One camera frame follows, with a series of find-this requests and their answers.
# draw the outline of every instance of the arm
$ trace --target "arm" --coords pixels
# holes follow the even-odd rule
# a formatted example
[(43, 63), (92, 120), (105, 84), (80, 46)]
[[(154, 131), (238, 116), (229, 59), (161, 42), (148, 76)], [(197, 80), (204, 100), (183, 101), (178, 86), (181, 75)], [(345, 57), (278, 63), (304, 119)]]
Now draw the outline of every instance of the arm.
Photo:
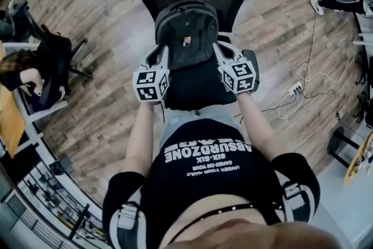
[(34, 68), (26, 69), (24, 71), (21, 71), (19, 76), (23, 84), (34, 82), (36, 85), (34, 89), (34, 93), (37, 94), (38, 96), (41, 95), (41, 91), (43, 90), (43, 80), (38, 70)]
[(154, 104), (140, 103), (135, 124), (129, 136), (123, 171), (146, 177), (153, 160)]
[(275, 132), (270, 126), (268, 120), (257, 108), (250, 94), (238, 94), (237, 101), (252, 145), (269, 161), (272, 161), (275, 157), (286, 153), (281, 145), (279, 145)]

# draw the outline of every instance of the wooden floor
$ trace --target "wooden floor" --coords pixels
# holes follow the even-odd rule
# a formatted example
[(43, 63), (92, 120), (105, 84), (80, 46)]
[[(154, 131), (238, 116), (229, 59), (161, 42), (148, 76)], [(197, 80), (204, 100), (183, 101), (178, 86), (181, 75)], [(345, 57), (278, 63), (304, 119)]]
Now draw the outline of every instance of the wooden floor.
[[(94, 79), (72, 76), (69, 105), (44, 124), (45, 140), (57, 154), (72, 160), (71, 175), (102, 203), (110, 177), (120, 171), (138, 102), (132, 91), (132, 72), (141, 56), (154, 46), (154, 23), (140, 0), (28, 0), (40, 24), (69, 37), (73, 44), (87, 37), (79, 54), (79, 67), (93, 71)], [(3, 8), (9, 0), (1, 0)], [(314, 26), (309, 0), (246, 0), (233, 28), (233, 42), (255, 51), (261, 72), (259, 90), (253, 95), (261, 109), (276, 107), (287, 89), (300, 80), (298, 70), (307, 62)], [(351, 41), (357, 29), (351, 13), (326, 11), (315, 21), (311, 74), (327, 73), (339, 79), (357, 47)], [(340, 82), (318, 75), (307, 95), (335, 89), (333, 93), (304, 99), (295, 115), (278, 118), (277, 110), (265, 112), (279, 139), (289, 151), (302, 153), (315, 171), (329, 162), (326, 145), (337, 125), (336, 110), (352, 114), (362, 86), (354, 57)], [(294, 104), (281, 110), (287, 116)], [(232, 114), (237, 108), (230, 108)], [(157, 108), (155, 133), (162, 120)]]

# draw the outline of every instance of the cable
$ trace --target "cable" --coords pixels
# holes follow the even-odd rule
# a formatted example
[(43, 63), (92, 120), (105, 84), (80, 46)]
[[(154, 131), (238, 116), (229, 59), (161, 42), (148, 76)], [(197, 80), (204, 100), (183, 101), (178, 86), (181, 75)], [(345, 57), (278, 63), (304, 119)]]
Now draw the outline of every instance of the cable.
[(311, 98), (313, 98), (313, 97), (321, 96), (322, 94), (328, 94), (328, 93), (330, 93), (330, 92), (333, 92), (333, 93), (338, 97), (338, 94), (335, 92), (334, 89), (329, 89), (326, 93), (318, 93), (318, 94), (315, 94), (315, 95), (313, 95), (313, 96), (309, 96), (309, 97), (306, 97), (306, 96), (303, 94), (303, 92), (301, 92), (301, 94), (302, 94), (306, 99), (311, 99)]
[(162, 108), (162, 116), (163, 116), (163, 124), (164, 124), (164, 110), (163, 110), (162, 101), (160, 102), (160, 104), (161, 104), (161, 108)]
[(342, 126), (346, 127), (347, 129), (353, 131), (356, 135), (360, 136), (363, 140), (365, 140), (365, 138), (363, 136), (361, 136), (358, 132), (356, 132), (355, 130), (351, 129), (348, 125), (345, 125), (340, 119), (339, 119), (339, 122), (342, 124)]
[[(306, 99), (310, 99), (310, 98), (313, 98), (313, 97), (319, 95), (319, 94), (317, 94), (317, 95), (312, 96), (312, 97), (306, 97), (306, 96), (305, 96), (305, 94), (306, 94), (306, 92), (307, 92), (307, 89), (308, 89), (308, 86), (309, 86), (309, 82), (310, 82), (311, 80), (313, 80), (317, 75), (325, 75), (325, 76), (328, 77), (328, 79), (330, 79), (331, 81), (333, 81), (333, 82), (339, 82), (339, 81), (342, 79), (342, 77), (344, 76), (344, 73), (346, 72), (346, 69), (347, 69), (347, 67), (348, 67), (348, 65), (349, 65), (349, 63), (350, 63), (351, 57), (353, 56), (353, 52), (352, 52), (351, 55), (350, 55), (349, 60), (347, 61), (347, 65), (346, 65), (346, 67), (345, 67), (345, 69), (344, 69), (344, 71), (343, 71), (343, 74), (342, 74), (342, 76), (341, 76), (338, 80), (334, 80), (334, 79), (330, 78), (330, 77), (329, 77), (327, 74), (325, 74), (325, 73), (316, 73), (313, 77), (311, 77), (311, 70), (309, 69), (309, 62), (310, 62), (310, 60), (311, 60), (312, 49), (313, 49), (313, 46), (314, 46), (314, 35), (315, 35), (315, 25), (316, 25), (316, 11), (314, 11), (314, 14), (315, 14), (315, 18), (314, 18), (314, 26), (313, 26), (313, 28), (312, 28), (311, 48), (309, 49), (309, 54), (308, 54), (307, 63), (306, 63), (306, 64), (302, 64), (301, 67), (299, 68), (299, 76), (300, 76), (301, 79), (303, 79), (303, 87), (304, 87), (304, 89), (300, 90), (300, 92), (301, 92), (301, 94), (302, 94), (303, 97), (302, 97), (301, 101), (299, 102), (298, 106), (295, 108), (294, 112), (291, 113), (291, 114), (290, 114), (289, 116), (287, 116), (287, 117), (282, 117), (282, 116), (280, 115), (280, 110), (281, 110), (281, 104), (282, 104), (282, 102), (287, 98), (287, 96), (288, 96), (289, 94), (287, 93), (287, 94), (282, 98), (282, 100), (281, 100), (281, 102), (280, 102), (280, 107), (279, 107), (279, 118), (282, 119), (282, 120), (286, 120), (286, 119), (292, 117), (292, 116), (293, 116), (293, 115), (298, 111), (299, 107), (302, 105), (303, 100), (304, 100), (305, 98), (306, 98)], [(304, 76), (304, 78), (303, 78), (302, 75), (301, 75), (301, 69), (302, 69), (302, 67), (303, 67), (304, 65), (307, 67), (307, 69), (306, 69), (305, 76)]]
[(293, 104), (293, 103), (295, 102), (296, 99), (297, 99), (297, 93), (295, 93), (295, 98), (294, 98), (293, 101), (291, 101), (291, 102), (289, 102), (289, 103), (286, 103), (286, 104), (283, 104), (282, 106), (278, 105), (278, 106), (275, 107), (275, 108), (270, 108), (270, 109), (262, 110), (262, 112), (269, 111), (269, 110), (276, 110), (276, 109), (278, 109), (278, 108), (280, 108), (280, 107), (285, 107), (285, 106), (287, 106), (287, 105)]
[(344, 76), (344, 73), (346, 73), (347, 67), (349, 66), (349, 63), (350, 63), (350, 60), (351, 60), (353, 54), (354, 54), (354, 52), (351, 53), (351, 55), (350, 55), (350, 57), (349, 57), (349, 60), (347, 61), (346, 67), (344, 68), (344, 71), (343, 71), (343, 73), (342, 73), (342, 76), (341, 76), (338, 80), (334, 80), (333, 78), (330, 78), (329, 75), (327, 75), (327, 74), (325, 74), (325, 73), (316, 73), (316, 74), (315, 74), (311, 79), (306, 80), (306, 78), (303, 78), (302, 75), (301, 75), (301, 68), (302, 68), (304, 65), (308, 66), (308, 64), (302, 64), (302, 65), (301, 65), (301, 67), (299, 68), (299, 76), (300, 76), (300, 78), (302, 78), (302, 79), (304, 80), (304, 82), (306, 82), (306, 81), (307, 81), (307, 82), (310, 82), (311, 80), (315, 79), (315, 77), (316, 77), (317, 75), (324, 75), (324, 76), (326, 76), (329, 80), (331, 80), (331, 81), (333, 81), (333, 82), (335, 82), (335, 83), (340, 82), (340, 81), (342, 80), (343, 76)]
[[(289, 102), (289, 103), (286, 103), (286, 104), (282, 105), (281, 107), (285, 107), (285, 106), (287, 106), (287, 105), (293, 104), (293, 103), (295, 102), (296, 99), (297, 99), (297, 92), (295, 92), (295, 98), (294, 98), (293, 101), (291, 101), (291, 102)], [(269, 110), (276, 110), (276, 109), (278, 109), (278, 108), (280, 108), (280, 106), (277, 106), (277, 107), (275, 107), (275, 108), (264, 109), (264, 110), (261, 110), (261, 112), (265, 112), (265, 111), (269, 111)], [(237, 114), (237, 115), (235, 115), (234, 117), (238, 117), (238, 116), (242, 116), (242, 114), (241, 114), (241, 113), (240, 113), (240, 114)]]

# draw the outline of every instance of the backpack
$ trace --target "backpack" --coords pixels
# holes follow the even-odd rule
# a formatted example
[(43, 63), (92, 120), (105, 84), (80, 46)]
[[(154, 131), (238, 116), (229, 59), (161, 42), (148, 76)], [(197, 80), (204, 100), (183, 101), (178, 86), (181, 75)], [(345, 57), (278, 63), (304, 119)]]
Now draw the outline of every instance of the backpack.
[(155, 21), (156, 43), (169, 47), (170, 70), (209, 60), (214, 54), (219, 22), (213, 6), (202, 0), (174, 2)]

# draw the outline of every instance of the shoulder strap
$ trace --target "shoulder strap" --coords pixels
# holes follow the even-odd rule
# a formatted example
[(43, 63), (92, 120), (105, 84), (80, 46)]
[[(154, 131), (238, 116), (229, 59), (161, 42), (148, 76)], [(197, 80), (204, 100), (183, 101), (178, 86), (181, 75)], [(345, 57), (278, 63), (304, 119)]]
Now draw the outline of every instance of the shoulder strap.
[(141, 187), (111, 217), (109, 234), (114, 249), (123, 249), (119, 244), (119, 233), (121, 240), (131, 244), (126, 249), (146, 249), (146, 219), (139, 210)]
[(315, 214), (315, 198), (309, 187), (291, 182), (275, 170), (283, 189), (283, 202), (286, 221), (307, 221), (310, 223)]

